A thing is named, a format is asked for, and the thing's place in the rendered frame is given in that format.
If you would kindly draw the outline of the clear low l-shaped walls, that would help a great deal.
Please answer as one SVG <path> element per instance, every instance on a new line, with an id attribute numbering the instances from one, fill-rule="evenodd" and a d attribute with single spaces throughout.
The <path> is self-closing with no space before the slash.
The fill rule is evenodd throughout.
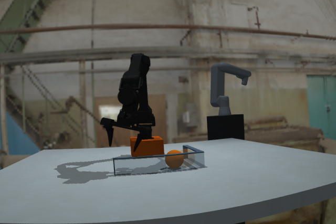
<path id="1" fill-rule="evenodd" d="M 163 157 L 114 159 L 114 165 L 115 176 L 121 176 L 205 168 L 205 159 L 204 153 L 196 153 Z"/>

